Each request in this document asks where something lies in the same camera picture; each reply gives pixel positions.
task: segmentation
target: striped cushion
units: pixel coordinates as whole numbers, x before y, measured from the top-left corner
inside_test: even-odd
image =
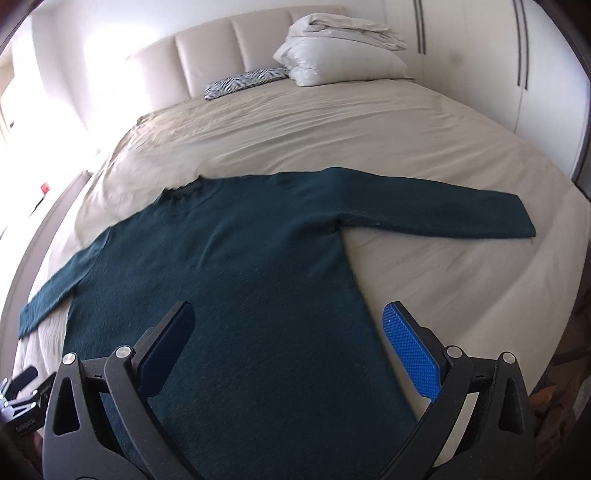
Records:
[[[228,93],[238,92],[264,83],[274,82],[275,80],[283,80],[288,76],[289,71],[285,67],[242,73],[207,85],[205,87],[205,99],[213,100]]]

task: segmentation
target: bolt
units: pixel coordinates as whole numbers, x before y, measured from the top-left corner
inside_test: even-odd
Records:
[[[517,359],[515,358],[515,355],[513,355],[512,353],[505,352],[503,353],[503,361],[505,361],[505,363],[508,364],[514,364],[517,361]]]
[[[131,348],[129,348],[127,345],[120,346],[115,351],[115,355],[117,355],[117,357],[119,357],[119,358],[125,358],[125,357],[129,356],[130,353],[131,353]]]
[[[463,355],[463,352],[458,346],[451,346],[447,348],[447,354],[452,358],[460,358]]]
[[[61,359],[64,365],[71,365],[74,363],[74,360],[76,360],[75,353],[67,353],[64,355],[64,358]]]

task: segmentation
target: folded duvet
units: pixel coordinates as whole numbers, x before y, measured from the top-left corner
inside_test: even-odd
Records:
[[[311,14],[295,22],[290,37],[331,37],[367,43],[391,51],[406,50],[406,42],[391,27],[344,15]]]

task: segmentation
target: wardrobe door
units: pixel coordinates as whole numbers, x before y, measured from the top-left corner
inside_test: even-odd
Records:
[[[407,49],[395,52],[408,66],[407,75],[423,84],[421,0],[385,0],[386,19],[407,43]]]
[[[464,1],[422,0],[422,5],[423,85],[464,103],[466,69],[471,68],[466,64]]]
[[[519,0],[465,0],[463,103],[515,131],[525,86],[525,28]]]
[[[542,7],[523,4],[529,63],[516,133],[571,177],[587,127],[589,79]]]

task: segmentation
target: beige bed sheet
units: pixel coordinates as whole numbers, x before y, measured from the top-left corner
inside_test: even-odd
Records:
[[[525,141],[404,80],[311,88],[283,80],[146,116],[69,212],[33,293],[76,251],[146,207],[163,188],[182,186],[199,174],[331,166],[519,195],[537,229],[534,239],[454,240],[356,228],[345,231],[345,240],[380,331],[384,306],[401,300],[445,345],[487,358],[515,353],[532,389],[573,307],[589,239],[589,203]],[[67,308],[66,302],[20,342],[16,371],[31,363],[41,376],[57,369]],[[384,345],[419,416],[427,403],[386,340]],[[453,453],[473,400],[441,458]]]

